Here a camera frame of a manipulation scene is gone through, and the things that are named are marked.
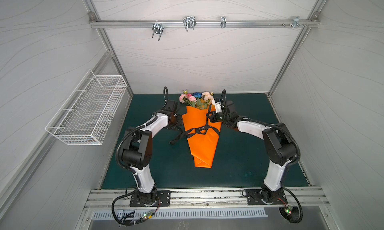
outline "black mounting plate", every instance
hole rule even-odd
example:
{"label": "black mounting plate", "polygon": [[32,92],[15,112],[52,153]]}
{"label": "black mounting plate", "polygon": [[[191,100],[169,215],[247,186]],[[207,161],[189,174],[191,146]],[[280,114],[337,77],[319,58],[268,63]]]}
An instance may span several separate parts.
{"label": "black mounting plate", "polygon": [[[247,204],[248,205],[265,205],[266,203],[262,201],[262,196],[260,194],[261,189],[244,189],[245,195],[247,196]],[[284,191],[276,197],[276,201],[274,201],[271,205],[281,205],[283,204],[279,199],[287,202]]]}
{"label": "black mounting plate", "polygon": [[[156,200],[151,206],[148,206],[148,205],[140,202],[140,199],[137,196],[138,196],[137,192],[132,194],[131,202],[129,203],[130,207],[157,207],[159,204],[159,201]],[[156,198],[160,199],[160,206],[161,207],[169,207],[170,191],[157,191]]]}

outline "dark teal mat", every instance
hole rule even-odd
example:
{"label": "dark teal mat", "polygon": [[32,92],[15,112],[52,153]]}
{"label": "dark teal mat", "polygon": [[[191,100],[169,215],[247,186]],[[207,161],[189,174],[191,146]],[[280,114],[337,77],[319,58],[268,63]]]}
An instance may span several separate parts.
{"label": "dark teal mat", "polygon": [[[177,100],[180,94],[170,94]],[[227,94],[235,103],[239,115],[252,119],[277,123],[277,118],[265,94]],[[125,119],[119,141],[127,127],[136,127],[152,116],[152,112],[164,105],[162,94],[135,94]],[[179,113],[186,113],[182,104]],[[163,128],[153,138],[150,169],[158,188],[170,187],[259,187],[268,170],[269,159],[264,141],[247,133],[222,126],[212,168],[195,167],[186,139],[171,146],[178,132]],[[299,165],[290,168],[286,186],[308,186]],[[132,173],[121,169],[113,155],[103,182],[103,189],[124,189],[136,186]]]}

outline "aluminum extrusion bar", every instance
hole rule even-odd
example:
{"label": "aluminum extrusion bar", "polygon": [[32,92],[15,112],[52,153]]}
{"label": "aluminum extrusion bar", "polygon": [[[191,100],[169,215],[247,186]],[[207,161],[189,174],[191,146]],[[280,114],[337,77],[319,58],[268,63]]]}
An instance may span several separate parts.
{"label": "aluminum extrusion bar", "polygon": [[[259,188],[218,187],[158,190],[171,191],[170,206],[162,208],[255,207],[247,204],[247,198],[242,195],[244,189]],[[289,187],[289,189],[296,195],[302,206],[330,206],[321,187]],[[113,199],[123,194],[125,194],[125,189],[92,190],[85,203],[84,210],[110,210]],[[285,194],[288,203],[296,206],[295,199],[288,192]],[[115,209],[132,209],[129,203],[130,199],[121,199],[116,202]],[[280,205],[257,206],[279,207]]]}
{"label": "aluminum extrusion bar", "polygon": [[[92,28],[152,28],[154,23],[166,28],[185,28],[182,20],[137,20],[137,21],[95,21],[90,22]],[[286,27],[290,28],[293,20],[226,20],[226,28],[265,28]],[[319,21],[299,20],[302,26],[317,27]],[[195,28],[222,28],[221,20],[196,20]]]}

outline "metal vent grille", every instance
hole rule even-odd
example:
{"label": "metal vent grille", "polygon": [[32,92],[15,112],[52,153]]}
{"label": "metal vent grille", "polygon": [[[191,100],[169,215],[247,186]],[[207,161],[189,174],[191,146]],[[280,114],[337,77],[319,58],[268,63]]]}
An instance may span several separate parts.
{"label": "metal vent grille", "polygon": [[[118,210],[118,218],[135,211],[135,219],[142,217],[150,209]],[[209,208],[209,209],[159,209],[152,219],[181,219],[181,218],[253,218],[268,217],[263,207],[247,208]],[[110,210],[95,210],[93,220],[113,220]]]}

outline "white wire basket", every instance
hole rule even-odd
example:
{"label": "white wire basket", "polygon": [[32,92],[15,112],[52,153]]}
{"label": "white wire basket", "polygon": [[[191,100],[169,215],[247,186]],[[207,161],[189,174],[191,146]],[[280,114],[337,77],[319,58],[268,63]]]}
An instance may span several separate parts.
{"label": "white wire basket", "polygon": [[101,145],[126,89],[121,75],[89,70],[45,130],[67,145]]}

